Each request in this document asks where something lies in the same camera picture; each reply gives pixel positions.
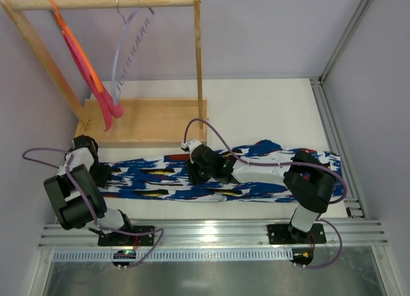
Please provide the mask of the blue patterned trousers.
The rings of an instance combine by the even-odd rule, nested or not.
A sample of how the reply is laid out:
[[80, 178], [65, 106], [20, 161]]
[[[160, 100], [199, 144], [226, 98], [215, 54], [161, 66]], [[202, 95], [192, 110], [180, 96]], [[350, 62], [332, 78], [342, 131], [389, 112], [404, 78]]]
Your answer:
[[[273, 160], [288, 162], [298, 152], [310, 153], [316, 160], [342, 176], [340, 156], [330, 151], [306, 148], [284, 149], [271, 140], [260, 140], [254, 144], [233, 148], [240, 157], [254, 161]], [[185, 202], [296, 202], [296, 198], [280, 180], [273, 184], [244, 183], [223, 184], [210, 179], [199, 186], [188, 179], [185, 162], [189, 155], [168, 154], [153, 158], [137, 158], [106, 163], [111, 168], [111, 179], [100, 191], [104, 197], [120, 199], [168, 200]]]

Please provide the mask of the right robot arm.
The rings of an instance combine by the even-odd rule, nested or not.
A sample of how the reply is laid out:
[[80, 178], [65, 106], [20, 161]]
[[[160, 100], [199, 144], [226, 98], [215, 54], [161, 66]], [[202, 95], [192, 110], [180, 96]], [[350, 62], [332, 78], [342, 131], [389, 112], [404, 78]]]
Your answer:
[[304, 151], [296, 152], [289, 162], [275, 163], [234, 154], [223, 157], [197, 140], [185, 142], [181, 148], [189, 153], [186, 167], [195, 185], [210, 179], [236, 185], [282, 183], [298, 202], [288, 225], [288, 232], [297, 243], [312, 240], [313, 224], [327, 211], [339, 177]]

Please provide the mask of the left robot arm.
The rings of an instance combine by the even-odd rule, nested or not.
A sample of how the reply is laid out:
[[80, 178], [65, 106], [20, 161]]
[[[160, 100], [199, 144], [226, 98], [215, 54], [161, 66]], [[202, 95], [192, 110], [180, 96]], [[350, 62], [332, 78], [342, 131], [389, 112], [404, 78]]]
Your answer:
[[126, 214], [108, 208], [102, 195], [112, 168], [99, 161], [98, 144], [89, 136], [74, 138], [57, 174], [44, 181], [57, 221], [65, 230], [87, 229], [99, 235], [98, 245], [127, 245], [134, 232]]

